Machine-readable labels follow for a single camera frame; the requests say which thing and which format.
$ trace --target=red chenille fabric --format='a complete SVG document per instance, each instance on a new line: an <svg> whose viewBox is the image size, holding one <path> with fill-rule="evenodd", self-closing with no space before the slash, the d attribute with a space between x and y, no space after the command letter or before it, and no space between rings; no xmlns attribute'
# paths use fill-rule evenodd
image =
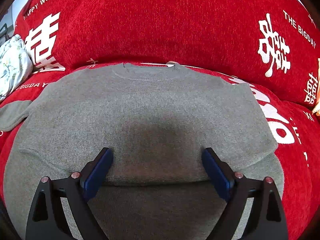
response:
<svg viewBox="0 0 320 240"><path fill-rule="evenodd" d="M310 202L310 216L309 220L316 212L320 205L320 127L318 118L311 115L303 106L291 102L283 102L283 104L291 109L294 114L294 120L299 127L297 132L300 135L301 143L303 145L303 154L305 163L310 172L310 179L312 183L312 195Z"/></svg>
<svg viewBox="0 0 320 240"><path fill-rule="evenodd" d="M297 0L30 0L24 12L15 33L43 71L173 60L315 103L320 34Z"/></svg>
<svg viewBox="0 0 320 240"><path fill-rule="evenodd" d="M9 134L10 132L4 132L0 130L0 152Z"/></svg>

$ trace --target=gray cloth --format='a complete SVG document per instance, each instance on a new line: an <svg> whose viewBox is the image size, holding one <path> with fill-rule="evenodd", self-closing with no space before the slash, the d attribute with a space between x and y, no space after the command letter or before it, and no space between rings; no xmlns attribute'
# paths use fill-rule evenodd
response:
<svg viewBox="0 0 320 240"><path fill-rule="evenodd" d="M25 110L31 103L31 100L18 100L2 106L0 108L0 125L2 131L11 131L25 119L28 116L28 113Z"/></svg>
<svg viewBox="0 0 320 240"><path fill-rule="evenodd" d="M19 120L4 116L0 128ZM283 191L277 143L248 84L180 65L118 64L49 84L21 116L28 118L4 175L5 203L21 237L40 178L67 177L102 147L113 148L114 163L90 207L111 239L205 239L225 204L203 182L204 147L250 178L272 176Z"/></svg>

